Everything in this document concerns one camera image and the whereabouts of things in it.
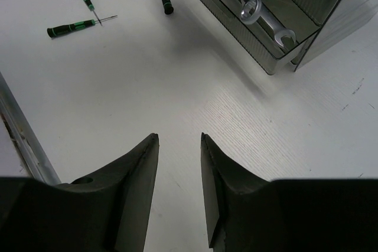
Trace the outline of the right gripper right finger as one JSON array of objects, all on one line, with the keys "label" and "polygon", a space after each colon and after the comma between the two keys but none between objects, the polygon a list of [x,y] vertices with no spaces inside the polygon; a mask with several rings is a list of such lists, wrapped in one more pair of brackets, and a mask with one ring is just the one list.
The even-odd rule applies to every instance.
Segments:
[{"label": "right gripper right finger", "polygon": [[201,136],[213,251],[376,251],[376,179],[266,181]]}]

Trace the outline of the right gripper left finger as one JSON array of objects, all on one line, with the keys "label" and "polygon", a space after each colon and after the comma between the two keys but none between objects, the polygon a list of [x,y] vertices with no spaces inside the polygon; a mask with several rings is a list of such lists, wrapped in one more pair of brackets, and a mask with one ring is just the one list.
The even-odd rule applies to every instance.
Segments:
[{"label": "right gripper left finger", "polygon": [[143,251],[159,137],[69,184],[1,178],[2,251]]}]

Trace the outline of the silver wrench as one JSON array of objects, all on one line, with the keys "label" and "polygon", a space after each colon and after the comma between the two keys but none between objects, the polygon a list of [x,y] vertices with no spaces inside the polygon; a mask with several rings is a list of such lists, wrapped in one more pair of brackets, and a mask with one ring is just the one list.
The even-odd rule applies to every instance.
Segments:
[{"label": "silver wrench", "polygon": [[296,35],[293,30],[284,27],[281,22],[268,10],[263,9],[260,17],[272,30],[274,42],[283,50],[288,51],[296,44]]},{"label": "silver wrench", "polygon": [[240,20],[246,25],[254,24],[260,17],[262,8],[261,0],[241,0],[242,8],[240,11]]}]

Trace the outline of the clear plastic drawer cabinet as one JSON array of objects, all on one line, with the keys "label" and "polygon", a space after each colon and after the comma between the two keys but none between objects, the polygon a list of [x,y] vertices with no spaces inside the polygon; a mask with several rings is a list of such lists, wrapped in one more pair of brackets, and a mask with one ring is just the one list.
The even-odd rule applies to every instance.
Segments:
[{"label": "clear plastic drawer cabinet", "polygon": [[377,14],[377,0],[261,0],[261,10],[295,32],[294,48],[285,51],[261,17],[252,25],[241,22],[241,0],[200,1],[270,75],[288,64],[306,64]]}]

